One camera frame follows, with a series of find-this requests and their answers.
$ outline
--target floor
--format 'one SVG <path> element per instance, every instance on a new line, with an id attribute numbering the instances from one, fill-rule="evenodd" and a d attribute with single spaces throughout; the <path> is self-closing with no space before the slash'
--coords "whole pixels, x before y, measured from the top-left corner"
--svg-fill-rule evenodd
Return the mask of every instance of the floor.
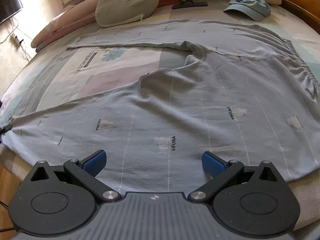
<path id="1" fill-rule="evenodd" d="M 62 10 L 62 0 L 21 0 L 23 9 L 14 18 L 0 25 L 0 42 L 16 27 L 14 33 L 24 39 L 26 52 L 33 57 L 36 53 L 30 47 L 37 33 Z M 21 48 L 16 47 L 8 38 L 0 44 L 0 98 L 17 74 L 28 64 L 27 57 Z M 19 181 L 0 166 L 0 200 L 9 203 Z M 7 211 L 0 206 L 0 228 L 11 227 Z M 0 240 L 10 239 L 15 232 L 0 233 Z"/>

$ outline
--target power strip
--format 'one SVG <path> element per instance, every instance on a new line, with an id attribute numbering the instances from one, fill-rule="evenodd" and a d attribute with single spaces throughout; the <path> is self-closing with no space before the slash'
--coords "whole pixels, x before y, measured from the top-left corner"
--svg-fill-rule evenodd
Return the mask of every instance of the power strip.
<path id="1" fill-rule="evenodd" d="M 14 33 L 11 34 L 11 39 L 13 40 L 13 42 L 18 46 L 20 47 L 21 46 L 21 43 L 23 42 L 23 39 L 20 41 L 18 39 L 18 36 Z"/>

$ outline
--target black monitor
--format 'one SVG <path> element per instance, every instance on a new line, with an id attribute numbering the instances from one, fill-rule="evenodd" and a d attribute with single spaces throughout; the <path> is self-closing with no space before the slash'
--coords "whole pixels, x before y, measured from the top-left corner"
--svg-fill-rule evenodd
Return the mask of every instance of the black monitor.
<path id="1" fill-rule="evenodd" d="M 23 8 L 21 0 L 0 0 L 0 24 Z"/>

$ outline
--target light blue baseball cap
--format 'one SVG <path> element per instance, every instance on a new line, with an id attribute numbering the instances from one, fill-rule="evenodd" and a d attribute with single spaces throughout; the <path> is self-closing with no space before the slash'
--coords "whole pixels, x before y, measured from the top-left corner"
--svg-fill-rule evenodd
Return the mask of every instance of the light blue baseball cap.
<path id="1" fill-rule="evenodd" d="M 231 0 L 224 12 L 229 10 L 243 12 L 257 22 L 271 14 L 270 6 L 265 0 Z"/>

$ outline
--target metal screw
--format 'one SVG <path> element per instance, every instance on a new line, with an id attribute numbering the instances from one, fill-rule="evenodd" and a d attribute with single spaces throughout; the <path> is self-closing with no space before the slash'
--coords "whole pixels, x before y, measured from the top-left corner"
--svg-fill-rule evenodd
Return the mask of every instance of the metal screw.
<path id="1" fill-rule="evenodd" d="M 202 191 L 194 191 L 191 193 L 191 197 L 193 199 L 204 199 L 206 196 L 207 196 L 206 193 Z"/>
<path id="2" fill-rule="evenodd" d="M 102 196 L 106 199 L 115 199 L 118 197 L 118 192 L 115 192 L 113 190 L 106 191 L 105 193 L 102 194 Z"/>

